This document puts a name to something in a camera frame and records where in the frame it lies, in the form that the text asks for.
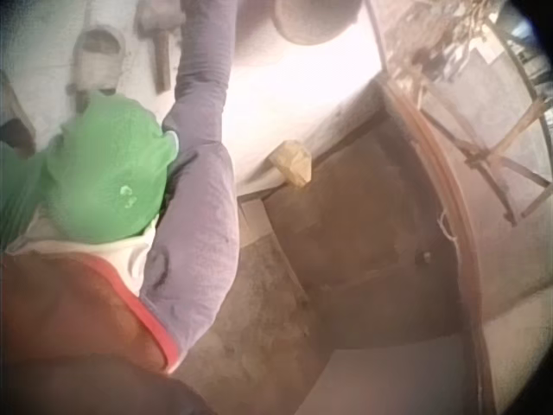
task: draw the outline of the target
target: green hat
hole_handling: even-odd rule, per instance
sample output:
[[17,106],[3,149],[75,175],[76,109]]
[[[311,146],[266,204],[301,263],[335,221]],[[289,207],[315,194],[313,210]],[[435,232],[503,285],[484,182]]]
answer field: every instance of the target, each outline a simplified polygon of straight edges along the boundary
[[48,213],[71,240],[136,235],[159,213],[176,154],[175,140],[136,101],[93,93],[48,149]]

